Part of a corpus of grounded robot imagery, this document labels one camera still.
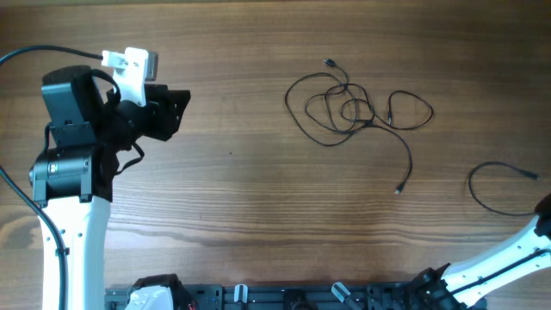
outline wood grain surface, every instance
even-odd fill
[[[145,160],[115,179],[106,237],[106,286],[176,272],[184,283],[328,284],[407,281],[469,258],[529,219],[490,214],[467,173],[500,160],[538,181],[489,167],[475,179],[495,208],[531,210],[551,188],[551,9],[545,2],[197,3],[0,10],[0,53],[48,43],[99,53],[159,52],[158,81],[191,90],[179,132],[141,139]],[[393,90],[430,102],[426,127],[360,132],[327,148],[307,139],[285,90],[335,59],[386,113]],[[28,53],[0,71],[0,162],[30,193],[28,169],[49,121],[40,79],[90,59]],[[304,83],[291,106],[325,91]],[[399,125],[423,105],[396,97]],[[134,156],[122,153],[121,162]],[[0,182],[0,308],[38,309],[39,221]],[[547,309],[551,271],[489,295],[491,309]]]

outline cable connector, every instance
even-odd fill
[[[389,108],[388,109],[388,125],[392,125],[393,123],[393,111]]]
[[[333,59],[324,59],[324,62],[328,66],[335,66],[337,63]]]
[[[406,186],[406,183],[405,182],[402,182],[398,185],[398,187],[396,188],[396,190],[394,191],[394,194],[399,194],[402,192],[402,190],[404,190],[404,186]]]

